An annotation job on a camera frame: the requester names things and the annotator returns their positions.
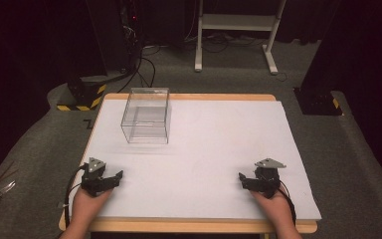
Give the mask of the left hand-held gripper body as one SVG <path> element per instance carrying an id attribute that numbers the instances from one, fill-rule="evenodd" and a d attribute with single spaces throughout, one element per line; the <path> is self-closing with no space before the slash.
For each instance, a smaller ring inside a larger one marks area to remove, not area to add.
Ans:
<path id="1" fill-rule="evenodd" d="M 109 190 L 109 181 L 103 178 L 106 163 L 91 157 L 85 164 L 85 172 L 82 176 L 81 187 L 91 197 L 97 197 L 100 193 Z"/>

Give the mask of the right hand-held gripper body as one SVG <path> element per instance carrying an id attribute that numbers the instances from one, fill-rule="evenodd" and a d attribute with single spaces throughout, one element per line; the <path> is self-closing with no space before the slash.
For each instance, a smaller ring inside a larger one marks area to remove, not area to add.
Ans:
<path id="1" fill-rule="evenodd" d="M 264 193 L 266 198 L 272 198 L 280 188 L 281 180 L 279 175 L 280 168 L 287 166 L 272 158 L 266 158 L 255 163 L 256 184 L 254 191 Z"/>

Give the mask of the person's left hand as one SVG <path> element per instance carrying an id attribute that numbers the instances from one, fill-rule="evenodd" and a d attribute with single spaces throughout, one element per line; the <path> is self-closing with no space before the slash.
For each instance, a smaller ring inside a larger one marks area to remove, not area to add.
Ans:
<path id="1" fill-rule="evenodd" d="M 92 197 L 84 189 L 79 188 L 74 197 L 72 218 L 69 228 L 86 231 L 111 194 L 112 190 L 110 189 L 96 197 Z"/>

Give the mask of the person's right hand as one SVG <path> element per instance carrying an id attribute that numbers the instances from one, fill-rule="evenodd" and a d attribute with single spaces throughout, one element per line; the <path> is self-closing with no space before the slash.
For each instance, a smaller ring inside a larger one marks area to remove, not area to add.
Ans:
<path id="1" fill-rule="evenodd" d="M 276 192 L 272 198 L 266 198 L 261 192 L 256 191 L 251 191 L 251 194 L 275 227 L 293 224 L 287 200 L 280 192 Z"/>

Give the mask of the clear plastic box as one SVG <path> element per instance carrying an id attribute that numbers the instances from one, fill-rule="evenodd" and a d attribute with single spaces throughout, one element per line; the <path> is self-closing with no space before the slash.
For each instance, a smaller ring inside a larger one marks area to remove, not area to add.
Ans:
<path id="1" fill-rule="evenodd" d="M 168 88 L 132 88 L 120 126 L 128 143 L 167 144 L 170 119 Z"/>

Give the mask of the black stand base striped edge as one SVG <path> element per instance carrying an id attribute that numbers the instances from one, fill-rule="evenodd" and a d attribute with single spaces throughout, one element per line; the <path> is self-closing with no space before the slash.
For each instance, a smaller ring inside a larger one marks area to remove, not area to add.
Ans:
<path id="1" fill-rule="evenodd" d="M 85 83 L 80 78 L 67 81 L 57 109 L 62 112 L 69 111 L 93 111 L 102 99 L 106 84 Z"/>

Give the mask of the dark equipment rack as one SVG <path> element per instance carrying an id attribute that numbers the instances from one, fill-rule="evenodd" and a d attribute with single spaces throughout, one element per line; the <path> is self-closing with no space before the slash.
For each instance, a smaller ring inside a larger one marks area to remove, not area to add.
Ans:
<path id="1" fill-rule="evenodd" d="M 87 6 L 105 70 L 126 74 L 139 48 L 139 1 L 87 0 Z"/>

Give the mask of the white metal stand frame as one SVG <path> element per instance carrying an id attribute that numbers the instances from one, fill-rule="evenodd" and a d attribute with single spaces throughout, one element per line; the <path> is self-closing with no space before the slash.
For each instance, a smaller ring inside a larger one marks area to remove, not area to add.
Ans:
<path id="1" fill-rule="evenodd" d="M 285 9 L 286 2 L 287 0 L 280 0 L 279 7 L 275 15 L 259 16 L 208 14 L 203 10 L 204 0 L 199 0 L 194 70 L 196 72 L 201 72 L 203 69 L 202 38 L 204 30 L 256 31 L 270 33 L 268 42 L 262 46 L 262 50 L 266 58 L 270 73 L 272 75 L 277 75 L 279 70 L 272 54 L 272 47 L 282 19 L 282 14 Z"/>

